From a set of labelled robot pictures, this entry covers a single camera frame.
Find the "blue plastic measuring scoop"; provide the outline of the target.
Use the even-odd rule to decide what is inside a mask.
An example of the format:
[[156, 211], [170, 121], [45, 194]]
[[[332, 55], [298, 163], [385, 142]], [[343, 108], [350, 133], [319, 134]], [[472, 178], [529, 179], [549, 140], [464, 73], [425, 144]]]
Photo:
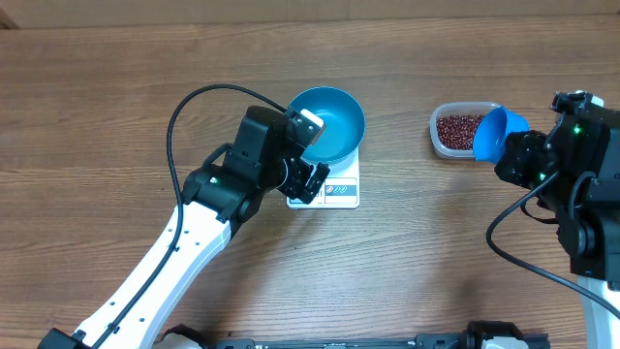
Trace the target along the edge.
[[522, 116], [499, 107], [487, 114], [480, 123], [473, 140], [476, 161], [496, 164], [505, 153], [505, 140], [512, 132], [529, 130]]

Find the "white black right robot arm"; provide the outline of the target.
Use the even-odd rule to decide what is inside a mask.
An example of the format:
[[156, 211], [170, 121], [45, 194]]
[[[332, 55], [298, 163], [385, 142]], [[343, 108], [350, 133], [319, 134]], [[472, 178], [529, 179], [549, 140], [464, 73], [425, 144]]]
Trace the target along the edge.
[[[505, 182], [527, 189], [489, 225], [489, 247], [505, 260], [580, 295], [590, 348], [619, 345], [619, 113], [586, 91], [558, 92], [559, 117], [547, 133], [510, 133], [495, 166]], [[498, 247], [494, 229], [536, 198], [554, 214], [557, 238], [569, 256], [570, 281]]]

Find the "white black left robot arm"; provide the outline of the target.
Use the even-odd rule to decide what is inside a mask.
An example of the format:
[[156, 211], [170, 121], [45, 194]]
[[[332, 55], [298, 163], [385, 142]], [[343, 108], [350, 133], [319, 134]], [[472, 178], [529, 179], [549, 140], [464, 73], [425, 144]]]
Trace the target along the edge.
[[315, 113], [252, 106], [224, 143], [175, 186], [165, 230], [128, 278], [71, 333], [51, 329], [42, 348], [150, 348], [201, 270], [259, 210], [273, 189], [311, 203], [329, 167], [305, 162], [326, 123]]

